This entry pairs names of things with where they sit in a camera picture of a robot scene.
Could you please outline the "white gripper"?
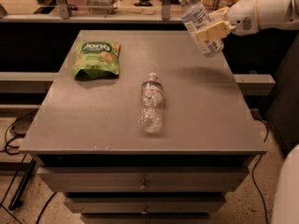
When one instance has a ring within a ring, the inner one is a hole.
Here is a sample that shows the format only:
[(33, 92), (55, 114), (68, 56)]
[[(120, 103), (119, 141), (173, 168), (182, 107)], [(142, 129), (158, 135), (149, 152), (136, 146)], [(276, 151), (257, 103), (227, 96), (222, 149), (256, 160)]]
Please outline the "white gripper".
[(209, 14), (214, 22), (195, 33), (198, 41), (225, 38), (234, 35), (253, 35), (260, 31), (257, 0), (240, 0), (230, 8), (223, 7)]

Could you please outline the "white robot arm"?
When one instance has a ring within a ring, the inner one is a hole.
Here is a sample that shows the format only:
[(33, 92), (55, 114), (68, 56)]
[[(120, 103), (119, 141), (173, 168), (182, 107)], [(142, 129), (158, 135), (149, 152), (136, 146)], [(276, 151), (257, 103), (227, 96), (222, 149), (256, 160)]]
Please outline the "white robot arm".
[[(276, 28), (297, 30), (299, 0), (240, 0), (210, 14), (211, 22), (195, 33), (197, 40), (252, 35)], [(278, 179), (271, 224), (299, 224), (299, 145), (287, 155)]]

